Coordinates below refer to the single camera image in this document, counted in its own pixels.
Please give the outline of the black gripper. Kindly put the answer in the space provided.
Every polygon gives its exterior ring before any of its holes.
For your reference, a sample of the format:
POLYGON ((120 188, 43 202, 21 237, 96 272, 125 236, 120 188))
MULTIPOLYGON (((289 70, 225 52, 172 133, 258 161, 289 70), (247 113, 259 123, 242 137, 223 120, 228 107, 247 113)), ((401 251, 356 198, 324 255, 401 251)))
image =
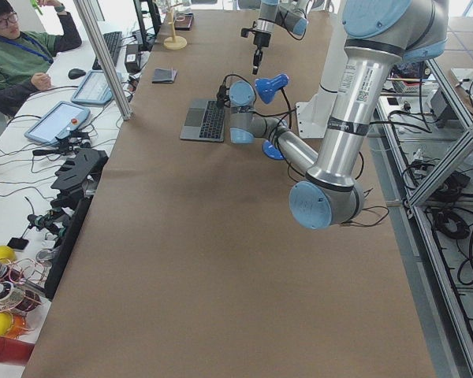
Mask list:
MULTIPOLYGON (((261 51, 263 48, 267 48, 270 45, 271 34, 267 31, 261 31, 257 27, 252 28, 242 28, 240 30, 240 36, 247 38, 249 34, 253 34, 253 44, 256 46, 257 51, 261 51)), ((253 55, 252 62, 252 74, 257 75, 259 67, 261 65, 261 60, 263 57, 262 52, 255 52, 253 55)))
POLYGON ((229 74, 224 77, 216 93, 216 106, 218 109, 223 109, 224 107, 229 106, 230 87, 231 87, 231 79, 230 79, 230 74, 229 74))

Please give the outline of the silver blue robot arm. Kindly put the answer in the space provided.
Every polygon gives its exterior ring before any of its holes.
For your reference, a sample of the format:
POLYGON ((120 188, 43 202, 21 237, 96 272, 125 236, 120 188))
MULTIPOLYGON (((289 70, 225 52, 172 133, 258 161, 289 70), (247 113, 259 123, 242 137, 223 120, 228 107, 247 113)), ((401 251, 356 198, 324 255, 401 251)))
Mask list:
POLYGON ((259 1, 259 15, 251 27, 241 28, 240 36, 253 35, 255 52, 252 60, 252 74, 257 75, 263 59, 263 49, 270 45, 274 27, 287 31, 295 40, 302 40, 307 32, 308 13, 325 1, 259 1))
POLYGON ((230 107, 232 143, 264 138, 304 173, 289 194, 289 208, 305 228, 323 229, 356 217, 363 189, 352 177, 360 147, 384 83, 394 65, 425 61, 445 49, 447 1, 347 1, 341 25, 347 55, 333 109, 319 151, 313 150, 278 117, 255 117, 257 97, 270 102, 288 83, 285 75, 238 80, 217 94, 230 107))

